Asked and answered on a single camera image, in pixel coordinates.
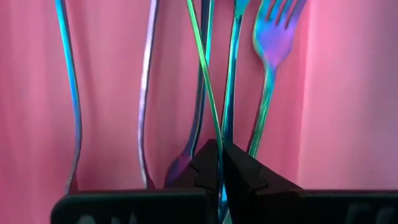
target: spoon handle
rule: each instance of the spoon handle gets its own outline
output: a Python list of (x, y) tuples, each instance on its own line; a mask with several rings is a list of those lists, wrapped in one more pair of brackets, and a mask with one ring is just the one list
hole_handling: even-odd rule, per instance
[(139, 112), (138, 112), (138, 155), (141, 167), (142, 181), (147, 189), (154, 189), (155, 185), (152, 181), (147, 162), (145, 160), (144, 150), (144, 129), (147, 107), (147, 94), (149, 82), (150, 61), (152, 59), (152, 46), (154, 45), (154, 32), (157, 19), (158, 0), (150, 1), (149, 20), (147, 28), (147, 37), (144, 50), (144, 64), (142, 66), (141, 87), (139, 92)]
[(218, 116), (217, 116), (217, 109), (216, 109), (216, 104), (214, 100), (214, 94), (213, 94), (213, 89), (211, 87), (211, 80), (210, 80), (210, 75), (209, 75), (209, 70), (208, 66), (206, 63), (206, 57), (205, 57), (205, 52), (203, 50), (203, 43), (201, 41), (201, 34), (199, 30), (199, 25), (198, 25), (198, 20), (197, 20), (197, 15), (195, 13), (195, 6), (193, 5), (192, 0), (187, 0), (187, 7), (188, 7), (188, 12), (191, 20), (191, 25), (193, 29), (193, 34), (195, 36), (195, 42), (197, 44), (197, 49), (199, 53), (199, 59), (200, 59), (200, 66), (203, 72), (203, 79), (205, 80), (205, 86), (207, 90), (207, 95), (209, 98), (209, 103), (210, 103), (210, 108), (211, 108), (211, 115), (213, 117), (213, 122), (214, 126), (216, 129), (216, 137), (217, 137), (217, 145), (218, 145), (218, 180), (219, 180), (219, 195), (221, 195), (222, 187), (223, 187), (223, 181), (224, 181), (224, 172), (223, 172), (223, 143), (222, 143), (222, 137), (221, 137), (221, 130), (220, 126), (218, 124)]
[[(214, 1), (215, 0), (202, 0), (201, 1), (201, 34), (203, 37), (203, 44), (205, 45), (205, 57), (206, 63), (210, 62), (210, 50), (211, 50), (211, 32), (213, 28), (213, 13), (214, 13)], [(198, 71), (198, 84), (197, 84), (197, 97), (195, 100), (195, 112), (193, 115), (192, 127), (189, 135), (187, 144), (181, 154), (173, 160), (169, 169), (166, 173), (165, 187), (177, 178), (181, 171), (186, 168), (191, 158), (195, 155), (195, 151), (198, 144), (200, 135), (201, 125), (203, 121), (203, 111), (205, 107), (205, 86), (203, 81), (203, 72), (199, 67)]]
[(276, 69), (265, 63), (265, 80), (264, 87), (262, 89), (261, 102), (257, 109), (256, 123), (252, 130), (247, 152), (250, 156), (256, 158), (259, 150), (262, 133), (264, 132), (264, 126), (268, 115), (269, 105), (271, 102), (272, 94), (275, 87), (275, 75)]
[(67, 16), (67, 9), (65, 7), (65, 1), (55, 0), (55, 7), (57, 9), (63, 52), (65, 54), (65, 60), (67, 64), (70, 93), (72, 96), (72, 103), (73, 103), (73, 114), (75, 117), (75, 152), (73, 155), (72, 170), (68, 178), (67, 189), (66, 189), (66, 194), (69, 194), (71, 191), (77, 191), (76, 168), (80, 157), (81, 136), (82, 136), (81, 111), (80, 111), (79, 91), (76, 79), (75, 63), (73, 61), (72, 45), (70, 42), (70, 31), (68, 26), (68, 16)]
[(236, 58), (238, 57), (242, 18), (242, 14), (235, 13), (232, 24), (231, 40), (229, 43), (228, 72), (224, 94), (223, 120), (221, 124), (223, 139), (230, 142), (233, 142)]
[[(214, 16), (214, 1), (202, 0), (201, 2), (201, 36), (203, 45), (205, 46), (206, 63), (210, 62), (211, 51), (211, 35), (213, 30), (213, 16)], [(184, 149), (184, 155), (189, 155), (191, 158), (195, 155), (195, 150), (198, 144), (201, 125), (203, 121), (203, 111), (205, 107), (205, 86), (203, 81), (203, 72), (201, 68), (198, 71), (198, 86), (197, 97), (195, 100), (195, 113), (193, 115), (192, 128), (187, 145)]]

